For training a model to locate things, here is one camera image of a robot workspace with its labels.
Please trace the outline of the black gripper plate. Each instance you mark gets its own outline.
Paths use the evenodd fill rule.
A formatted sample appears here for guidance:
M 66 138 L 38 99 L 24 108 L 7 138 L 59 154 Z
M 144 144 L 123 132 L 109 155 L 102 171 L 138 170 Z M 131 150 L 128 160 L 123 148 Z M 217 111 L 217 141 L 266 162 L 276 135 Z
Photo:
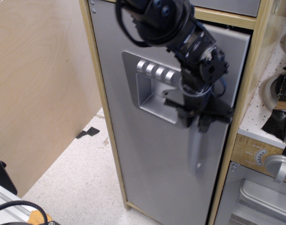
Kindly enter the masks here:
M 213 121 L 232 122 L 234 110 L 219 97 L 211 94 L 211 89 L 205 92 L 192 92 L 183 88 L 169 89 L 162 92 L 164 104 L 176 109 L 179 120 L 189 128 L 194 119 L 199 116 L 199 132 L 206 133 Z

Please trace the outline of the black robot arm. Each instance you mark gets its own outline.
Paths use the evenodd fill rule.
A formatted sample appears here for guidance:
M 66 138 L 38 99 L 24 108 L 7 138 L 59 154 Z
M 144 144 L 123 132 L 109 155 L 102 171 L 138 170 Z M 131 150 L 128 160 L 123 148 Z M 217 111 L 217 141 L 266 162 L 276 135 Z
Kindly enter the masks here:
M 176 108 L 186 127 L 198 119 L 200 132 L 205 133 L 212 122 L 231 123 L 234 110 L 221 100 L 214 84 L 223 81 L 228 72 L 224 52 L 198 21 L 195 8 L 187 0 L 118 0 L 115 6 L 117 22 L 124 26 L 123 10 L 133 18 L 140 40 L 139 47 L 166 47 L 181 66 L 181 79 L 176 90 L 164 90 L 164 104 Z

